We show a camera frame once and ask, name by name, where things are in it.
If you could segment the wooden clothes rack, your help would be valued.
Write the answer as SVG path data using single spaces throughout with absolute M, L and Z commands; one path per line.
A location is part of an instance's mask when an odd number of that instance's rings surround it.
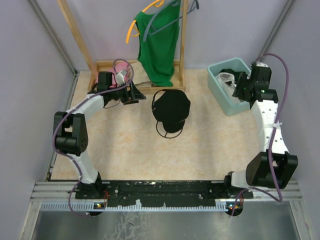
M 87 87 L 87 89 L 90 90 L 97 80 L 98 72 L 107 70 L 112 66 L 113 62 L 111 60 L 93 61 L 68 3 L 65 0 L 59 0 L 57 3 L 91 72 L 90 81 L 88 82 Z M 175 72 L 173 77 L 171 78 L 171 82 L 173 84 L 172 89 L 182 91 L 186 90 L 185 41 L 187 31 L 187 3 L 188 2 L 186 0 L 182 1 L 182 19 L 180 24 L 180 55 L 179 59 L 173 61 Z

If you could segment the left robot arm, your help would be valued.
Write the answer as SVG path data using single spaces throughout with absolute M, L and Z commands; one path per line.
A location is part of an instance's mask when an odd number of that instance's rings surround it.
M 93 166 L 87 151 L 87 121 L 112 100 L 120 101 L 124 105 L 145 100 L 145 95 L 134 85 L 133 78 L 133 70 L 99 72 L 98 82 L 92 86 L 83 101 L 68 111 L 54 114 L 53 149 L 74 164 L 79 174 L 75 188 L 82 197 L 97 199 L 104 192 L 100 173 Z

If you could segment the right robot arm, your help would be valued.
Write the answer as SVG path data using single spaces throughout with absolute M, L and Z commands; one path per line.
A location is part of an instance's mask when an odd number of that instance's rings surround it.
M 290 154 L 281 131 L 277 91 L 271 89 L 271 68 L 255 61 L 250 74 L 241 74 L 233 96 L 249 103 L 255 118 L 259 153 L 242 171 L 224 177 L 223 192 L 235 198 L 244 188 L 284 189 L 298 166 L 298 158 Z

